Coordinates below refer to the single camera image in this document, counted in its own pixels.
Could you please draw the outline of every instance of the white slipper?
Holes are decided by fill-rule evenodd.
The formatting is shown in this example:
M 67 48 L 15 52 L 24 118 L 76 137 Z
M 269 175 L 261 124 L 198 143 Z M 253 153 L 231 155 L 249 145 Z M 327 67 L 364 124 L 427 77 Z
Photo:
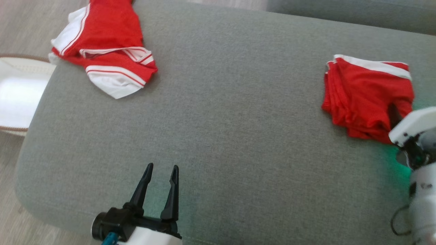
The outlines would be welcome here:
M 29 56 L 0 56 L 0 130 L 25 136 L 56 66 Z

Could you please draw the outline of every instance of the sofa cushion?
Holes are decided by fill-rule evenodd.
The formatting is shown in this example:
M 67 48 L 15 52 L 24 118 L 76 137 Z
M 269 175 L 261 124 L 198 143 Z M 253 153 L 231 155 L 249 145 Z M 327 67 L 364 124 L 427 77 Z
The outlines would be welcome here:
M 146 215 L 180 167 L 184 244 L 410 244 L 396 149 L 351 139 L 320 106 L 334 54 L 410 64 L 416 108 L 436 103 L 436 37 L 307 17 L 135 3 L 159 72 L 115 100 L 56 68 L 25 138 L 16 192 L 34 216 L 88 234 L 155 163 Z
M 434 0 L 269 0 L 268 11 L 436 35 Z

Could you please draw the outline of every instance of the white trim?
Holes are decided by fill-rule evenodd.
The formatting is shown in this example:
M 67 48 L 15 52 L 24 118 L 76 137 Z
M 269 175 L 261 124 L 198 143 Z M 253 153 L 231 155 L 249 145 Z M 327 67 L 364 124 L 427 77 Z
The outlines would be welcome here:
M 141 57 L 141 58 L 145 58 L 151 54 L 151 51 L 147 50 L 144 47 L 129 47 L 128 49 L 131 50 L 133 55 Z
M 143 65 L 147 65 L 148 63 L 151 63 L 154 61 L 153 56 L 151 55 L 150 57 L 148 57 L 147 59 L 145 59 L 143 62 L 141 62 L 141 64 Z
M 65 47 L 65 48 L 63 48 L 62 49 L 62 51 L 59 53 L 60 55 L 62 55 L 62 56 L 64 56 L 64 54 L 65 54 L 65 51 L 67 51 L 67 49 L 69 49 L 78 39 L 79 39 L 79 37 L 80 37 L 80 35 L 82 34 L 82 32 L 83 32 L 83 30 L 84 30 L 84 28 L 85 28 L 85 21 L 86 21 L 86 18 L 88 18 L 88 15 L 89 15 L 89 9 L 90 9 L 90 5 L 91 4 L 88 4 L 87 6 L 86 6 L 86 9 L 85 9 L 85 16 L 82 18 L 82 20 L 81 20 L 81 22 L 80 22 L 80 30 L 79 30 L 79 33 L 76 35 L 76 37 L 71 41 L 71 42 L 69 42 L 69 44 Z
M 86 54 L 107 54 L 122 49 L 124 48 L 108 48 L 108 49 L 84 49 L 83 48 L 79 51 L 79 53 L 83 58 L 86 58 Z
M 407 63 L 399 62 L 399 61 L 381 61 L 381 63 L 399 63 L 399 64 L 403 64 L 403 65 L 409 66 Z
M 51 45 L 56 48 L 59 55 L 77 37 L 81 29 L 82 20 L 86 16 L 86 8 L 83 7 L 68 15 L 68 25 L 60 32 L 60 34 L 51 40 Z
M 91 70 L 97 70 L 98 72 L 103 72 L 103 73 L 105 71 L 108 71 L 108 72 L 111 72 L 111 71 L 112 72 L 114 72 L 114 71 L 115 72 L 120 72 L 120 73 L 126 74 L 126 75 L 132 77 L 133 79 L 137 80 L 138 82 L 141 83 L 142 86 L 144 86 L 145 83 L 146 83 L 140 76 L 136 75 L 135 73 L 133 73 L 133 72 L 131 72 L 131 71 L 125 69 L 125 68 L 119 67 L 119 66 L 90 65 L 90 66 L 86 67 L 86 69 L 85 69 L 86 73 L 88 73 Z
M 391 75 L 394 75 L 397 77 L 412 80 L 412 77 L 410 76 L 410 72 L 408 72 L 404 69 L 392 66 L 392 65 L 381 63 L 379 61 L 367 61 L 367 60 L 362 60 L 359 58 L 354 58 L 354 57 L 346 56 L 346 55 L 342 55 L 342 54 L 335 54 L 334 58 L 335 59 L 341 58 L 350 64 L 360 66 L 360 67 L 363 67 L 363 68 L 371 70 L 371 71 L 381 71 L 381 72 L 388 73 L 388 74 L 391 74 Z
M 131 59 L 131 60 L 133 60 L 134 62 L 136 62 L 136 59 L 135 59 L 135 57 L 133 56 L 133 55 L 131 55 L 128 51 L 127 51 L 127 49 L 123 49 L 123 52 Z
M 90 71 L 87 73 L 89 79 L 91 80 L 91 82 L 97 86 L 99 89 L 101 89 L 103 92 L 105 92 L 106 94 L 112 96 L 115 99 L 119 99 L 125 96 L 128 96 L 130 94 L 133 94 L 134 92 L 140 90 L 141 88 L 143 88 L 142 86 L 140 86 L 138 83 L 132 81 L 130 78 L 126 77 L 125 75 L 118 73 L 118 76 L 122 76 L 124 79 L 127 79 L 129 81 L 129 83 L 125 83 L 125 84 L 120 84 L 119 86 L 114 87 L 113 84 L 107 84 L 108 79 L 107 76 L 108 75 L 113 75 L 113 74 L 109 74 L 107 72 L 97 72 L 97 71 Z

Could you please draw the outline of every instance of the folded red shorts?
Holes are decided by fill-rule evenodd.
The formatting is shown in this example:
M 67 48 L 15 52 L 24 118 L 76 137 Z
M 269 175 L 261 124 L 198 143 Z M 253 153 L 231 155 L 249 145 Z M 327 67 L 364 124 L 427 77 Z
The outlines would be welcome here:
M 412 111 L 414 99 L 409 66 L 401 62 L 367 61 L 337 54 L 327 63 L 322 109 L 348 135 L 391 144 L 388 107 L 402 117 Z
M 68 22 L 51 41 L 50 60 L 83 66 L 91 82 L 112 97 L 138 91 L 157 72 L 131 0 L 90 0 Z

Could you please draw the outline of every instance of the gray fabric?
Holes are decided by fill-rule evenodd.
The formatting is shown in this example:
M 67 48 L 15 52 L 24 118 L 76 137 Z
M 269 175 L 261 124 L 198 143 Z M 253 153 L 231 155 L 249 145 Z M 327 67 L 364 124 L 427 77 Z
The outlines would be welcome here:
M 435 0 L 268 0 L 267 10 L 436 35 Z
M 159 72 L 114 100 L 61 63 L 24 141 L 16 191 L 36 217 L 89 232 L 149 162 L 147 215 L 180 167 L 184 244 L 410 244 L 396 150 L 351 139 L 322 112 L 334 54 L 411 65 L 416 108 L 436 103 L 436 37 L 187 3 L 135 4 Z

